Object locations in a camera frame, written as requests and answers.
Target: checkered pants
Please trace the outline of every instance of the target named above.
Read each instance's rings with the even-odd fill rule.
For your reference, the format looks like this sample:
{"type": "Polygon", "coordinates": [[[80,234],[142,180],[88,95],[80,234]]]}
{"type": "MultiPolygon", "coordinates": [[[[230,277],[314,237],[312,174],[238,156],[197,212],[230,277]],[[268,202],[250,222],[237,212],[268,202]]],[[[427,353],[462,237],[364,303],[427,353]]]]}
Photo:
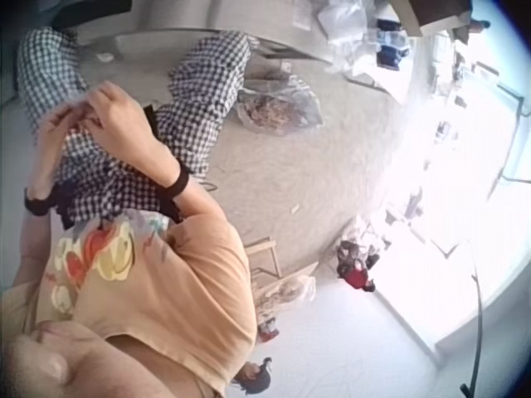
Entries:
{"type": "MultiPolygon", "coordinates": [[[[155,112],[158,139],[202,181],[224,118],[236,101],[243,73],[257,41],[242,32],[221,32],[201,40],[170,72],[173,101],[155,112]]],[[[80,98],[87,84],[80,74],[76,37],[50,27],[30,31],[18,52],[18,87],[34,138],[42,116],[80,98]]],[[[84,131],[66,138],[56,183],[68,192],[72,222],[112,220],[123,209],[159,211],[155,185],[112,158],[84,131]]]]}

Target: wrist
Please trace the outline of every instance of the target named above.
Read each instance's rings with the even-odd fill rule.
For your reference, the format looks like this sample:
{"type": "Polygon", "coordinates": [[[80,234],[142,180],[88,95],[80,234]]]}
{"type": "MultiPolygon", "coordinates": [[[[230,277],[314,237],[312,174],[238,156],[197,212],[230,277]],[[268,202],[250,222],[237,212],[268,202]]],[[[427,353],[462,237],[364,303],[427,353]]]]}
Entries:
{"type": "Polygon", "coordinates": [[[157,142],[140,171],[161,187],[170,187],[177,181],[181,165],[166,145],[157,142]]]}
{"type": "Polygon", "coordinates": [[[53,177],[32,178],[27,185],[27,198],[30,201],[35,199],[43,201],[50,196],[53,185],[53,177]]]}

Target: black wristband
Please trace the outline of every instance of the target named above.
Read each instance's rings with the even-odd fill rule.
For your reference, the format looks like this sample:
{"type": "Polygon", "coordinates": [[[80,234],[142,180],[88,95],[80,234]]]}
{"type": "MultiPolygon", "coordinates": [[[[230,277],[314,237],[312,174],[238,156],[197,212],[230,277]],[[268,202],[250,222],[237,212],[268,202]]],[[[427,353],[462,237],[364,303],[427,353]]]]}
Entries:
{"type": "Polygon", "coordinates": [[[34,216],[42,217],[48,214],[51,207],[56,204],[56,186],[51,189],[50,195],[46,199],[28,199],[27,189],[24,190],[24,206],[26,210],[34,216]]]}
{"type": "Polygon", "coordinates": [[[190,181],[190,170],[186,167],[180,160],[178,160],[179,165],[181,166],[181,172],[177,181],[167,188],[160,187],[160,195],[166,199],[174,199],[174,197],[183,193],[188,181],[190,181]]]}

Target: peach t-shirt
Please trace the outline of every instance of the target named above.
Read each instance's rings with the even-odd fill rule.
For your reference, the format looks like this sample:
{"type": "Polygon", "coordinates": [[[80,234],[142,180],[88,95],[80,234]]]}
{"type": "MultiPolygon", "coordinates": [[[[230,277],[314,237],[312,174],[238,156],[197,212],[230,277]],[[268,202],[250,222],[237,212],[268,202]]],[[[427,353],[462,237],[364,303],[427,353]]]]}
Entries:
{"type": "Polygon", "coordinates": [[[127,335],[224,395],[256,338],[250,272],[226,221],[193,216],[161,231],[138,211],[66,232],[40,283],[2,297],[2,334],[74,320],[102,338],[127,335]]]}

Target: black cable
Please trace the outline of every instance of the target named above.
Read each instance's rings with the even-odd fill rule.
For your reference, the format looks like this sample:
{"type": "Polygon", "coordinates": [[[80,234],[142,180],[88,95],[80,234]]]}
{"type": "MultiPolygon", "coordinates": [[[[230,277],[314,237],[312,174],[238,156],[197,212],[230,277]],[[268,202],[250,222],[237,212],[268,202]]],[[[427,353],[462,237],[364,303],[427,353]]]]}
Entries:
{"type": "MultiPolygon", "coordinates": [[[[468,244],[471,253],[472,248],[470,247],[470,242],[468,242],[468,244]]],[[[474,265],[474,274],[472,275],[472,279],[475,282],[475,287],[478,294],[478,337],[475,346],[474,368],[472,370],[472,377],[470,379],[470,387],[468,387],[465,383],[460,385],[460,391],[466,398],[474,398],[475,386],[478,380],[478,373],[480,371],[481,345],[483,343],[483,304],[481,303],[480,281],[478,280],[478,269],[475,265],[474,254],[471,254],[472,264],[474,265]]]]}
{"type": "Polygon", "coordinates": [[[217,185],[212,184],[211,182],[201,182],[201,185],[203,188],[205,188],[205,191],[207,192],[214,192],[218,190],[217,185]]]}

